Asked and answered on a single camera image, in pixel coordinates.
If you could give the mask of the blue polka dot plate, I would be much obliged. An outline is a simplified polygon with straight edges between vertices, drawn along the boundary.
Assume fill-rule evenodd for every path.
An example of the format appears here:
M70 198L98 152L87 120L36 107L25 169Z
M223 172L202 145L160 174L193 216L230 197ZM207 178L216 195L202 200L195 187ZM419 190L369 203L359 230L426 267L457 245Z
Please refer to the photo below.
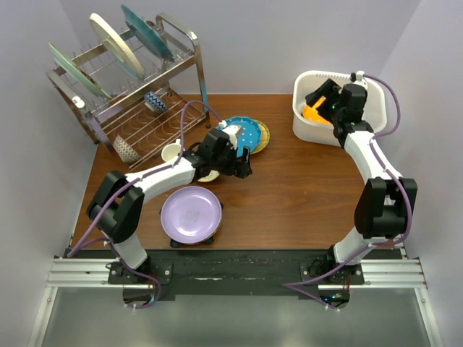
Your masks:
M259 123L247 116L233 116L218 123L217 129L227 126L241 127L241 134L237 140L237 155L241 156L244 147L249 147L250 152L254 151L261 141L262 130Z

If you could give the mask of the orange polka dot plate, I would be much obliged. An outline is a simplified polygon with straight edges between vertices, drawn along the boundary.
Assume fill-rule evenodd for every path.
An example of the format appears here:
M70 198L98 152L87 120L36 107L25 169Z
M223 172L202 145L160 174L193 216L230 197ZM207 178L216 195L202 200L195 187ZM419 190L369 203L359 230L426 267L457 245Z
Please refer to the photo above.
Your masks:
M305 107L302 110L302 116L304 119L317 123L317 124L324 124L324 125L331 125L329 121L326 121L317 110L317 107L320 106L326 98L324 96L320 97L320 99L314 104L314 106L309 106L305 104Z

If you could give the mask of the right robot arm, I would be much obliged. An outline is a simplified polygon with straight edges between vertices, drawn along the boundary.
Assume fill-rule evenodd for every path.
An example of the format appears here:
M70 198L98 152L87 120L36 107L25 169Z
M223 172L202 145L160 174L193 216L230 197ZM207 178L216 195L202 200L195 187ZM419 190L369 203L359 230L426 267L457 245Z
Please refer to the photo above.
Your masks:
M344 86L327 79L305 98L308 107L333 125L334 137L365 182L352 230L312 267L332 284L345 279L347 266L358 265L374 248L403 241L412 224L417 183L395 170L376 146L377 135L362 118L367 99L367 83L356 77Z

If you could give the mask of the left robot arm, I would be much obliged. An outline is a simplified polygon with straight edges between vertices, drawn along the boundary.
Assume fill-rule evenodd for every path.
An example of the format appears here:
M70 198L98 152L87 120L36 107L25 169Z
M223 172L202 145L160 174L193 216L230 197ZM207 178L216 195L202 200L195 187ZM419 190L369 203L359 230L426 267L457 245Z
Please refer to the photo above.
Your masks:
M212 129L202 142L159 166L127 175L118 171L106 174L87 215L91 227L101 230L125 261L124 274L133 283L143 283L150 275L148 255L136 235L143 204L211 171L242 179L249 176L250 149L244 149L241 157L237 155L241 133L241 127L235 125Z

